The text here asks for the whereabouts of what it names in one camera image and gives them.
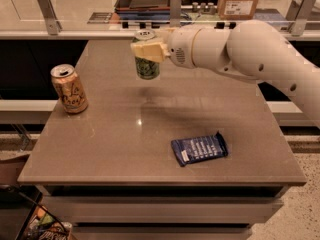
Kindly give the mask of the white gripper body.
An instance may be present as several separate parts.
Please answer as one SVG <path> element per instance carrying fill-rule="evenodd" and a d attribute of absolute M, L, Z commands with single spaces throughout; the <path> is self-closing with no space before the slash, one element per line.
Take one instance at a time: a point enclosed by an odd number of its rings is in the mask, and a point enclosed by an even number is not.
<path fill-rule="evenodd" d="M 183 26 L 175 29 L 168 37 L 168 50 L 171 61 L 179 67 L 193 69 L 193 42 L 200 31 L 195 26 Z"/>

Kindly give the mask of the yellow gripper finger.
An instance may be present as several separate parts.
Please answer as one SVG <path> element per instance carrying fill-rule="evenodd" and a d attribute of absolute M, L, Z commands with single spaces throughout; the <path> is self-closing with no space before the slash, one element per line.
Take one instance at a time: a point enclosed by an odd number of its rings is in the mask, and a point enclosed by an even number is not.
<path fill-rule="evenodd" d="M 157 63 L 163 62 L 170 56 L 168 45 L 162 38 L 133 42 L 131 50 L 135 57 Z"/>
<path fill-rule="evenodd" d="M 160 28 L 156 29 L 156 36 L 162 38 L 164 42 L 167 42 L 171 34 L 175 31 L 175 28 Z"/>

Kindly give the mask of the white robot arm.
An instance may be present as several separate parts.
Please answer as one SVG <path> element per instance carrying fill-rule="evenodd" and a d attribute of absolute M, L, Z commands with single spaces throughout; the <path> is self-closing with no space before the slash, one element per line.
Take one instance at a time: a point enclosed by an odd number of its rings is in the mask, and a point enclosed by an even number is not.
<path fill-rule="evenodd" d="M 320 127 L 320 69 L 266 22 L 249 20 L 232 29 L 209 25 L 142 31 L 131 44 L 136 57 L 183 68 L 203 68 L 229 78 L 266 82 L 285 94 Z"/>

